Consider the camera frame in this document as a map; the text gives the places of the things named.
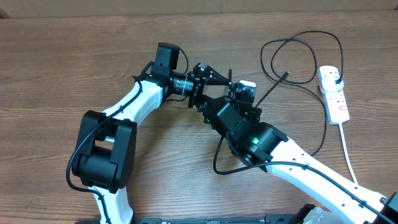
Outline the white power strip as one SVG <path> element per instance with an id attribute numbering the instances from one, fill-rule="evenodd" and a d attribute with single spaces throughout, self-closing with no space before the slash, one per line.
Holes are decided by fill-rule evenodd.
<path id="1" fill-rule="evenodd" d="M 340 79 L 339 71 L 336 67 L 330 65 L 321 66 L 318 69 L 318 80 L 326 78 Z M 343 124 L 350 119 L 347 102 L 343 89 L 334 93 L 323 94 L 324 104 L 328 122 L 330 124 Z"/>

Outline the white charger plug adapter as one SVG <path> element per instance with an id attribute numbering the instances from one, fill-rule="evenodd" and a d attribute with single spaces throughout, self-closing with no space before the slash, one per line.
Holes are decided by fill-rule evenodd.
<path id="1" fill-rule="evenodd" d="M 320 80 L 320 91 L 323 94 L 327 93 L 334 93 L 340 91 L 344 88 L 344 81 L 337 79 L 334 80 L 333 78 L 326 78 Z"/>

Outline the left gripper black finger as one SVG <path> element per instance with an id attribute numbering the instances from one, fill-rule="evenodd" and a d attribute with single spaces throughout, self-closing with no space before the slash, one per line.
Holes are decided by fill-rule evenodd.
<path id="1" fill-rule="evenodd" d="M 199 97 L 198 111 L 199 112 L 209 111 L 215 106 L 218 106 L 223 101 L 224 101 L 223 96 L 218 98 L 212 98 L 207 95 L 202 95 L 201 97 Z"/>
<path id="2" fill-rule="evenodd" d="M 207 66 L 205 68 L 205 85 L 229 85 L 229 80 L 220 75 L 215 69 L 211 66 Z"/>

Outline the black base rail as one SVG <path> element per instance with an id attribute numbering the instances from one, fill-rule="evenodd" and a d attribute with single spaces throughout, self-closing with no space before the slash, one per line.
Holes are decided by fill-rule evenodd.
<path id="1" fill-rule="evenodd" d="M 263 217 L 233 217 L 233 218 L 133 218 L 135 224 L 338 224 L 343 223 L 335 214 L 328 212 L 314 204 L 306 203 L 296 214 L 273 214 Z"/>

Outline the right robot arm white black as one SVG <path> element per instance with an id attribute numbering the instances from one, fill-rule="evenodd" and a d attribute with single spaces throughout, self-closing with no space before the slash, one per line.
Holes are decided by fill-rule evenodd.
<path id="1" fill-rule="evenodd" d="M 397 223 L 392 200 L 346 179 L 307 154 L 268 123 L 244 117 L 229 96 L 205 97 L 205 120 L 225 139 L 244 167 L 284 179 L 334 213 L 343 223 Z"/>

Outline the Samsung Galaxy smartphone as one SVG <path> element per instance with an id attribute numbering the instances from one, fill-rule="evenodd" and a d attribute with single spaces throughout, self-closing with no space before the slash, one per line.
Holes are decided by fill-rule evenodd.
<path id="1" fill-rule="evenodd" d="M 225 89 L 225 93 L 231 97 L 232 93 L 231 93 L 231 85 L 232 85 L 232 69 L 228 70 L 228 86 Z"/>

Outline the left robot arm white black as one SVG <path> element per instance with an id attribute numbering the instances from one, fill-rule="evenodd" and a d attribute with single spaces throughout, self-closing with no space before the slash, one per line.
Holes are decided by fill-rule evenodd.
<path id="1" fill-rule="evenodd" d="M 127 199 L 127 184 L 134 168 L 137 129 L 171 95 L 189 99 L 189 105 L 204 106 L 207 85 L 231 86 L 208 65 L 197 64 L 192 71 L 176 72 L 177 45 L 161 42 L 155 59 L 134 77 L 133 89 L 114 106 L 87 111 L 81 120 L 76 148 L 66 168 L 69 187 L 93 194 L 100 218 L 98 223 L 132 223 L 134 211 Z"/>

